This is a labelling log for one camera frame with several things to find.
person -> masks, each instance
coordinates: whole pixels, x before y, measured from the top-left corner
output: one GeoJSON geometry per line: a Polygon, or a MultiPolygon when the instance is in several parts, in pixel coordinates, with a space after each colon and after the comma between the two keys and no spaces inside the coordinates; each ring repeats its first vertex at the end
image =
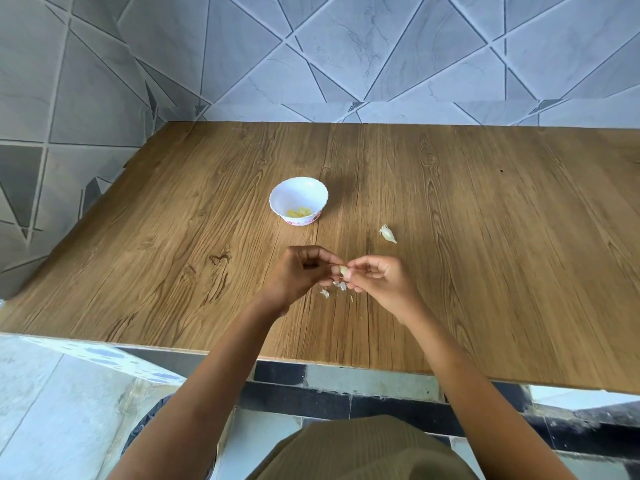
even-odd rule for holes
{"type": "MultiPolygon", "coordinates": [[[[322,247],[289,247],[263,288],[126,449],[109,480],[202,480],[271,326],[316,283],[340,279],[411,331],[487,479],[575,480],[437,320],[402,260],[363,256],[346,263],[344,276],[341,265],[322,247]]],[[[277,444],[249,476],[299,477],[477,478],[450,448],[389,416],[312,423],[277,444]]]]}

beige clothing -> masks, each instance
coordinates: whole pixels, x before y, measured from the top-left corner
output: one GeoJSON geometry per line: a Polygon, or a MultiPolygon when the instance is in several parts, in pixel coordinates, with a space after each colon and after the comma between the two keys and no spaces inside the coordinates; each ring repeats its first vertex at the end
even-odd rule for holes
{"type": "Polygon", "coordinates": [[[311,423],[278,443],[251,480],[477,480],[441,442],[391,416],[311,423]]]}

unpeeled garlic clove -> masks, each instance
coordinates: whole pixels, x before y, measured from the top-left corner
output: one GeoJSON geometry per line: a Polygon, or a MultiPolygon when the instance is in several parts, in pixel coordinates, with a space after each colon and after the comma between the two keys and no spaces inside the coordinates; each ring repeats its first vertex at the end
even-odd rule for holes
{"type": "Polygon", "coordinates": [[[394,233],[391,232],[391,229],[389,229],[386,224],[380,227],[380,234],[382,234],[382,237],[384,237],[386,240],[393,242],[394,244],[398,243],[396,241],[396,238],[394,237],[394,233]]]}

bowl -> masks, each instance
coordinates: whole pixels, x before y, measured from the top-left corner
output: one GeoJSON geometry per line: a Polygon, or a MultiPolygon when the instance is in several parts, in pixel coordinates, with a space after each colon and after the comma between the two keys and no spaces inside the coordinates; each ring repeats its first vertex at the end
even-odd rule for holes
{"type": "Polygon", "coordinates": [[[292,226],[306,226],[315,222],[329,199],[329,192],[320,180],[311,177],[295,177],[276,185],[269,196],[272,211],[292,226]],[[306,207],[311,215],[287,217],[288,210],[306,207]]]}

hand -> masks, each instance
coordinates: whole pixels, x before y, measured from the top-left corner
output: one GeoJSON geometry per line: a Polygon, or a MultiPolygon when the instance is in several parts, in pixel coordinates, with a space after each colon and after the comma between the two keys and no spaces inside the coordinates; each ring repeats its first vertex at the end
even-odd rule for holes
{"type": "Polygon", "coordinates": [[[311,286],[329,286],[338,281],[339,265],[344,261],[320,246],[289,246],[260,292],[283,316],[311,286]]]}
{"type": "Polygon", "coordinates": [[[394,314],[400,323],[424,310],[420,296],[402,259],[392,256],[363,256],[347,263],[344,275],[347,287],[358,293],[366,291],[394,314]]]}

